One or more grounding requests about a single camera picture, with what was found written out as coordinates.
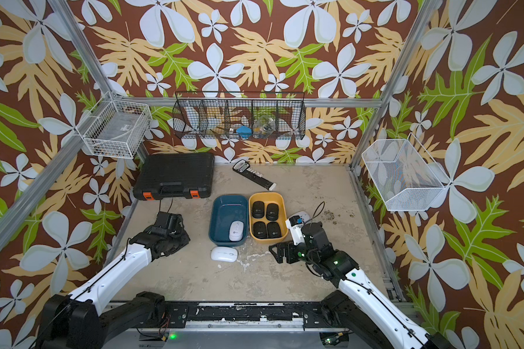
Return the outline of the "black mouse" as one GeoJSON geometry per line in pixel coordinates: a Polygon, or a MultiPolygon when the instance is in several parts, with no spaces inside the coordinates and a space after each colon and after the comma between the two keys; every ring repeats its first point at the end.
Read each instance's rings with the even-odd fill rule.
{"type": "Polygon", "coordinates": [[[269,222],[266,227],[268,238],[274,239],[282,237],[281,227],[278,222],[269,222]]]}
{"type": "Polygon", "coordinates": [[[255,219],[261,219],[265,217],[265,203],[262,201],[253,202],[251,207],[251,216],[255,219]]]}
{"type": "Polygon", "coordinates": [[[266,205],[266,219],[268,221],[277,221],[279,218],[279,205],[269,203],[266,205]]]}
{"type": "Polygon", "coordinates": [[[268,231],[267,231],[266,223],[262,221],[255,222],[253,224],[252,233],[253,233],[253,236],[257,239],[268,238],[268,231]]]}

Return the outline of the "white mouse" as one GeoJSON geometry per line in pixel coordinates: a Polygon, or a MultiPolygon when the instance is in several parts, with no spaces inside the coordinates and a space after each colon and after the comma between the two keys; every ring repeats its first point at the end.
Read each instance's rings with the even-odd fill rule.
{"type": "Polygon", "coordinates": [[[244,223],[240,220],[234,221],[229,228],[229,240],[231,242],[241,241],[244,235],[244,223]]]}
{"type": "Polygon", "coordinates": [[[238,251],[232,247],[215,247],[210,252],[210,258],[213,261],[234,263],[238,258],[238,251]]]}
{"type": "Polygon", "coordinates": [[[290,216],[290,218],[294,218],[295,216],[298,216],[303,222],[307,222],[311,219],[311,215],[305,211],[299,211],[290,216]]]}

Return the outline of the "yellow plastic storage box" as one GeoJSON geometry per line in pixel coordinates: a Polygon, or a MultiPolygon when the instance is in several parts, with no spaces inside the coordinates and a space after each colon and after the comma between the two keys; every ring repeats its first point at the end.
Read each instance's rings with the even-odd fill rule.
{"type": "Polygon", "coordinates": [[[288,236],[285,202],[279,193],[254,193],[249,198],[249,231],[260,244],[283,242],[288,236]]]}

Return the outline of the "teal plastic storage box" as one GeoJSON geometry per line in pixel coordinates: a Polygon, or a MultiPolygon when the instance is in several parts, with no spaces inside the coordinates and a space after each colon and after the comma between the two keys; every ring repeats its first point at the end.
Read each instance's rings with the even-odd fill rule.
{"type": "Polygon", "coordinates": [[[219,247],[239,247],[247,240],[247,221],[249,218],[248,200],[238,194],[219,196],[213,203],[208,236],[219,247]],[[229,238],[231,225],[240,221],[243,226],[238,241],[229,238]]]}

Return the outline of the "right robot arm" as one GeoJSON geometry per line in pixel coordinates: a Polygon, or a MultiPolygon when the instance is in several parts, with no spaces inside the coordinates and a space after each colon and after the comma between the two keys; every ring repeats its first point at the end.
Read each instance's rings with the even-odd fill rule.
{"type": "Polygon", "coordinates": [[[441,333],[429,334],[406,316],[365,275],[357,262],[328,241],[321,222],[285,221],[293,239],[271,245],[278,263],[305,263],[313,275],[337,289],[319,303],[328,327],[345,328],[372,348],[451,348],[441,333]]]}

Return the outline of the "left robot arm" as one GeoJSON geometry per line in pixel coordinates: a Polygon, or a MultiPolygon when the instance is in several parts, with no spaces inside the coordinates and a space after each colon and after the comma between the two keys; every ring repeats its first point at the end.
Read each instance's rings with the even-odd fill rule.
{"type": "Polygon", "coordinates": [[[107,306],[140,270],[189,242],[181,215],[158,212],[155,223],[130,238],[124,251],[100,273],[69,295],[47,301],[32,348],[102,348],[139,324],[164,326],[165,299],[154,292],[140,292],[116,308],[107,306]]]}

